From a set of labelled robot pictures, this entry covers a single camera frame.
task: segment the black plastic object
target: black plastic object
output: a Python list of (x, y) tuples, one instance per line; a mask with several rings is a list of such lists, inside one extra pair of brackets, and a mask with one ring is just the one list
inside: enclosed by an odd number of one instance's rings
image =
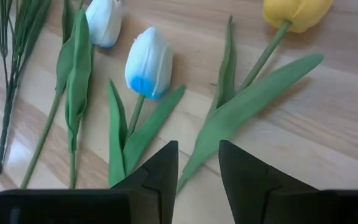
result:
[(219, 163), (236, 223), (357, 223), (358, 190), (317, 190), (229, 141)]
[(8, 190), (0, 193), (0, 223), (172, 222), (178, 143), (106, 190)]

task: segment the tulip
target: tulip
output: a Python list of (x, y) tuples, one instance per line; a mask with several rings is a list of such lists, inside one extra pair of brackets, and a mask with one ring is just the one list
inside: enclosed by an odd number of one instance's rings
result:
[(139, 93), (128, 128), (127, 138), (135, 129), (144, 98), (160, 99), (168, 90), (172, 75), (173, 52), (155, 27), (149, 27), (132, 44), (125, 79), (127, 86)]
[(79, 10), (73, 28), (63, 50), (71, 55), (61, 55), (59, 60), (70, 62), (71, 71), (67, 78), (65, 117), (67, 124), (68, 149), (70, 152), (70, 189), (75, 188), (76, 179), (76, 141), (81, 119), (86, 109), (89, 79), (92, 73), (93, 45), (90, 42), (85, 11)]
[(103, 48), (112, 47), (118, 38), (122, 21), (120, 0), (93, 0), (86, 10), (91, 43)]
[[(80, 1), (78, 11), (82, 9), (83, 0)], [(75, 21), (75, 14), (77, 12), (74, 11), (74, 7), (71, 3), (71, 0), (64, 0), (64, 8), (63, 8), (63, 15), (62, 15), (62, 34), (63, 34), (63, 46), (59, 53), (58, 62), (56, 64), (56, 87), (55, 87), (55, 98), (53, 99), (53, 103), (48, 115), (47, 122), (45, 123), (44, 130), (39, 138), (37, 146), (35, 148), (34, 154), (30, 161), (30, 164), (25, 172), (23, 181), (20, 185), (21, 189), (26, 189), (30, 178), (34, 172), (35, 165), (37, 164), (38, 158), (41, 155), (42, 148), (44, 146), (45, 140), (48, 136), (49, 130), (52, 126), (53, 119), (55, 118), (56, 112), (59, 107), (60, 100), (64, 94), (68, 75), (72, 70), (73, 67), (73, 51), (75, 42), (75, 32), (73, 33), (73, 26)]]
[(304, 32), (316, 25), (332, 4), (333, 0), (265, 0), (263, 14), (276, 28), (288, 20), (289, 31)]
[(264, 0), (264, 18), (277, 27), (278, 31), (249, 72), (240, 90), (246, 89), (254, 81), (287, 31), (304, 32), (316, 25), (332, 3), (333, 0)]
[(218, 151), (221, 140), (232, 138), (242, 124), (258, 114), (323, 60), (321, 54), (308, 55), (276, 69), (244, 90), (236, 90), (233, 85), (236, 54), (236, 45), (232, 36), (232, 17), (230, 17), (214, 100), (204, 125), (197, 135), (194, 150), (178, 180), (177, 194), (197, 170)]

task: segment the white tulip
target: white tulip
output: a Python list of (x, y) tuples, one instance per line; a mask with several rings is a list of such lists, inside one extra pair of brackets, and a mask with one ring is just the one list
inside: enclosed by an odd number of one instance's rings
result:
[(173, 51), (155, 27), (149, 27), (132, 44), (125, 79), (129, 88), (160, 99), (171, 83)]
[(112, 47), (118, 38), (122, 21), (120, 0), (93, 0), (86, 10), (91, 43)]

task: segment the green leaf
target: green leaf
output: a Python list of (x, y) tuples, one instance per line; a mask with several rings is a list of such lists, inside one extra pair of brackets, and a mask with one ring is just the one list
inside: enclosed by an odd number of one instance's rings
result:
[(212, 105), (208, 111), (207, 118), (213, 111), (231, 100), (236, 91), (234, 89), (234, 75), (236, 73), (237, 53), (232, 36), (232, 20), (230, 16), (227, 22), (226, 44), (224, 48), (224, 57), (219, 69), (219, 80), (216, 86), (216, 93)]
[(20, 20), (16, 20), (18, 25), (18, 31), (15, 30), (15, 41), (17, 43), (17, 53), (20, 55), (26, 49), (26, 43), (29, 39), (31, 30), (33, 29), (33, 24), (41, 11), (41, 14), (44, 13), (45, 3), (47, 8), (49, 8), (50, 1), (43, 2), (41, 0), (25, 0), (22, 3), (21, 10), (24, 11), (23, 17), (19, 17)]
[(110, 106), (109, 187), (114, 187), (117, 183), (125, 179), (122, 150), (125, 144), (127, 123), (124, 106), (111, 80), (108, 92)]
[(67, 40), (71, 36), (74, 20), (75, 20), (75, 11), (74, 11), (73, 4), (71, 3), (71, 0), (64, 0), (64, 8), (63, 8), (63, 15), (62, 15), (63, 44), (67, 42)]
[(85, 11), (80, 10), (75, 21), (73, 68), (67, 80), (66, 122), (70, 151), (75, 151), (76, 135), (86, 108), (88, 83), (92, 72), (92, 45)]
[(178, 192), (197, 168), (215, 154), (220, 140), (229, 140), (240, 125), (312, 71), (322, 60), (321, 54), (313, 54), (289, 63), (253, 83), (217, 109), (198, 133), (195, 149), (178, 182)]
[(186, 86), (182, 85), (169, 96), (164, 98), (145, 123), (136, 130), (126, 142), (124, 148), (125, 174), (129, 175), (135, 168), (140, 156), (161, 129), (175, 106), (178, 104)]
[(68, 75), (73, 69), (74, 46), (75, 46), (75, 35), (72, 35), (63, 44), (62, 49), (60, 49), (59, 58), (57, 60), (56, 92), (61, 94), (63, 94), (63, 92), (65, 91)]
[(29, 29), (29, 33), (27, 35), (27, 40), (25, 44), (25, 50), (24, 50), (24, 58), (23, 63), (21, 65), (20, 72), (22, 71), (22, 68), (27, 64), (28, 60), (30, 59), (31, 53), (34, 50), (35, 43), (37, 42), (37, 39), (41, 33), (42, 27), (45, 24), (45, 21), (47, 19), (48, 10), (50, 7), (51, 0), (45, 0), (42, 1), (37, 8), (37, 14), (34, 17), (34, 20), (32, 21), (31, 28)]

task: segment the wooden surface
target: wooden surface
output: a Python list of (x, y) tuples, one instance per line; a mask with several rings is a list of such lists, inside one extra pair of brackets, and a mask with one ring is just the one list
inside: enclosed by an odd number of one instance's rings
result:
[[(78, 188), (106, 188), (108, 168), (108, 78), (132, 113), (136, 94), (124, 83), (132, 41), (155, 25), (175, 51), (172, 86), (188, 89), (153, 141), (145, 161), (169, 140), (180, 147), (180, 170), (193, 150), (208, 111), (223, 57), (224, 31), (234, 16), (238, 49), (236, 85), (272, 38), (262, 19), (262, 0), (125, 0), (121, 36), (111, 50), (98, 50), (89, 107), (79, 136)], [(52, 104), (55, 64), (61, 46), (62, 2), (54, 0), (47, 25), (27, 66), (12, 115), (0, 191), (17, 188)], [(259, 159), (319, 189), (358, 189), (358, 1), (336, 1), (318, 26), (287, 34), (262, 75), (310, 52), (322, 65), (241, 127), (233, 142)], [(4, 75), (0, 57), (0, 132)], [(68, 149), (62, 101), (30, 188), (65, 188)], [(156, 102), (147, 100), (143, 122)], [(232, 223), (217, 157), (208, 161), (177, 197), (174, 223)]]

